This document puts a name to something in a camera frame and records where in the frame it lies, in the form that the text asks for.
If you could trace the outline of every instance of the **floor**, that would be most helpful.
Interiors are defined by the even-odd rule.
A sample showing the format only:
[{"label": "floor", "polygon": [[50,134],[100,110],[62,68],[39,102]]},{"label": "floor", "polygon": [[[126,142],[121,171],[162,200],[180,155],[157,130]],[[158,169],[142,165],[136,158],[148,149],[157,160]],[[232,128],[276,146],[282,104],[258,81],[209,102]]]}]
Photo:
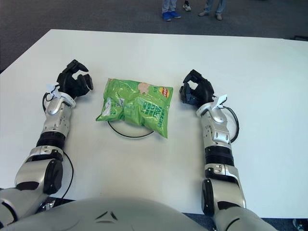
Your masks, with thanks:
[{"label": "floor", "polygon": [[[177,4],[182,18],[167,23],[161,19],[161,0],[0,0],[0,71],[50,29],[283,39],[308,36],[308,0],[228,1],[221,22],[214,12],[197,16],[204,0],[191,0],[188,13],[182,3]],[[208,229],[213,225],[203,215],[186,215]],[[295,230],[291,219],[265,221],[279,230]]]}]

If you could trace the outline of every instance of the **white table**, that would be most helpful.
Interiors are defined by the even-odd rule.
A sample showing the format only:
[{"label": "white table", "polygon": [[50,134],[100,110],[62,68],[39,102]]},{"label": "white table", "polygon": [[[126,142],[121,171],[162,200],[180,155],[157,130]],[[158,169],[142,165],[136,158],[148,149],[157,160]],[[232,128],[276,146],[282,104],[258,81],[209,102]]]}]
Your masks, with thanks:
[{"label": "white table", "polygon": [[[67,198],[137,196],[201,213],[202,129],[178,94],[195,69],[216,95],[228,94],[225,105],[239,118],[232,148],[247,207],[261,217],[308,217],[308,43],[283,39],[49,31],[0,76],[0,187],[13,186],[35,147],[46,84],[73,59],[89,69],[95,90],[71,117],[65,151],[76,174]],[[125,139],[95,122],[108,78],[173,86],[168,139]],[[56,196],[70,180],[64,166]]]}]

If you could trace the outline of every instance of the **green chip bag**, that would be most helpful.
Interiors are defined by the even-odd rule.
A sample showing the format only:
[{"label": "green chip bag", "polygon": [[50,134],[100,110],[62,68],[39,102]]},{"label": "green chip bag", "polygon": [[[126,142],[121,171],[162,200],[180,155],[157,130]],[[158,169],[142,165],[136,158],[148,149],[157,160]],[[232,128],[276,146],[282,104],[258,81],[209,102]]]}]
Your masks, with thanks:
[{"label": "green chip bag", "polygon": [[146,126],[167,138],[173,88],[131,80],[108,79],[102,113],[96,121],[122,119]]}]

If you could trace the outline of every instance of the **black cable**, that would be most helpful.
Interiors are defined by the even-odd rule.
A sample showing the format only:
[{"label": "black cable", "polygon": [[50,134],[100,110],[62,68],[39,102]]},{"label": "black cable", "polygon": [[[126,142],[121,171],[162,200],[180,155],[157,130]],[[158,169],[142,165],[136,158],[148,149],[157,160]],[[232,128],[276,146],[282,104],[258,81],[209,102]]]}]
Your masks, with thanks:
[{"label": "black cable", "polygon": [[142,136],[127,136],[127,135],[124,135],[124,134],[118,132],[118,131],[110,124],[109,121],[107,121],[107,122],[108,122],[109,126],[112,128],[113,131],[115,131],[117,134],[119,134],[119,135],[121,135],[121,136],[124,136],[124,137],[127,137],[127,138],[134,138],[134,139],[143,138],[143,137],[146,137],[146,136],[148,136],[148,135],[151,135],[151,134],[154,132],[154,131],[151,131],[150,133],[145,134],[145,135],[142,135]]},{"label": "black cable", "polygon": [[43,100],[42,100],[42,106],[43,106],[43,110],[44,110],[44,111],[46,111],[46,107],[45,107],[45,104],[44,104],[44,103],[45,103],[45,99],[46,99],[46,97],[47,97],[48,94],[49,94],[49,93],[46,92],[46,93],[44,94]]},{"label": "black cable", "polygon": [[240,131],[239,120],[238,120],[238,118],[237,118],[235,112],[234,112],[231,108],[225,107],[225,106],[223,106],[222,108],[227,109],[227,110],[232,114],[232,116],[233,116],[233,118],[234,118],[234,120],[235,120],[235,123],[236,123],[236,132],[235,132],[234,137],[231,139],[231,143],[233,143],[233,142],[236,140],[236,138],[238,137],[238,135],[239,135],[239,131]]},{"label": "black cable", "polygon": [[71,164],[71,167],[72,167],[72,178],[71,178],[71,181],[69,182],[69,185],[68,185],[68,188],[66,189],[66,192],[64,193],[64,195],[61,197],[61,199],[63,199],[65,197],[65,195],[67,194],[69,188],[71,187],[71,184],[73,182],[73,177],[74,177],[74,167],[73,167],[73,164],[72,164],[72,161],[71,159],[68,157],[68,155],[65,153],[65,151],[63,151],[64,155],[66,155],[69,163]]},{"label": "black cable", "polygon": [[[59,86],[59,84],[57,84],[56,86],[54,86],[54,89],[51,91],[51,93],[54,92],[54,90],[56,90],[56,88]],[[43,100],[42,100],[42,106],[43,106],[43,110],[46,111],[46,107],[45,107],[45,100],[47,102],[50,102],[51,100],[53,100],[53,96],[50,100],[47,100],[47,96],[50,95],[50,93],[46,92],[43,96]]]}]

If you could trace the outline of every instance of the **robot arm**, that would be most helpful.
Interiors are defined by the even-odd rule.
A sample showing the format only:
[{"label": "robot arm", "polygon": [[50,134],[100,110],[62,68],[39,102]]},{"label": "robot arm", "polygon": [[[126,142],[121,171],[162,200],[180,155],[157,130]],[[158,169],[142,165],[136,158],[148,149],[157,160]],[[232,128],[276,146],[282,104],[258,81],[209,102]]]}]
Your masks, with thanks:
[{"label": "robot arm", "polygon": [[[198,84],[191,89],[189,81]],[[222,112],[227,95],[214,96],[209,81],[192,70],[180,89],[181,100],[197,106],[201,118],[205,147],[205,179],[202,183],[202,210],[211,216],[219,231],[275,230],[246,209],[239,173],[234,166],[227,118]]]},{"label": "robot arm", "polygon": [[59,85],[50,92],[51,100],[45,108],[46,120],[37,145],[19,169],[15,188],[0,192],[0,228],[34,214],[46,198],[61,187],[64,141],[76,105],[74,98],[93,89],[88,74],[79,75],[77,80],[72,77],[78,70],[88,71],[73,60],[58,76]]}]

